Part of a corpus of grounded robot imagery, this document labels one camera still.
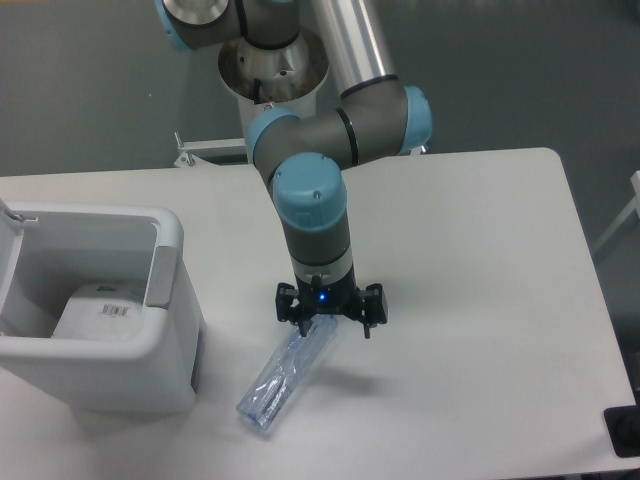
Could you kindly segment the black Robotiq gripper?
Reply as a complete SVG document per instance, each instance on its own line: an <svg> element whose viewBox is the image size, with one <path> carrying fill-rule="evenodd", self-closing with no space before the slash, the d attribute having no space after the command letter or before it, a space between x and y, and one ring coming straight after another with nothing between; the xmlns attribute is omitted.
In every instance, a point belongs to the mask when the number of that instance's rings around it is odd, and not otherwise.
<svg viewBox="0 0 640 480"><path fill-rule="evenodd" d="M306 337L312 317L317 314L345 315L363 326L364 337L371 338L371 330L386 323L386 296L381 283L368 285L364 290L356 285L354 266L336 278L320 272L311 275L294 270L297 287L279 283L276 288L276 316L289 322Z"/></svg>

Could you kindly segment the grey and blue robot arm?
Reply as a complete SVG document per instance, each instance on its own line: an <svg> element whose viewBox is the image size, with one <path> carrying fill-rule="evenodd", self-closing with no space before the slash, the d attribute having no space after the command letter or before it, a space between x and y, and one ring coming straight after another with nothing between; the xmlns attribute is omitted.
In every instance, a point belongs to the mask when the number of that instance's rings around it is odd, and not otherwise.
<svg viewBox="0 0 640 480"><path fill-rule="evenodd" d="M316 1L317 31L296 1L159 1L182 51L221 48L226 85L255 115L245 133L291 257L295 281L278 286L277 318L310 330L318 314L370 330L387 320L379 284L358 287L345 170L425 145L433 129L424 93L396 74L369 1Z"/></svg>

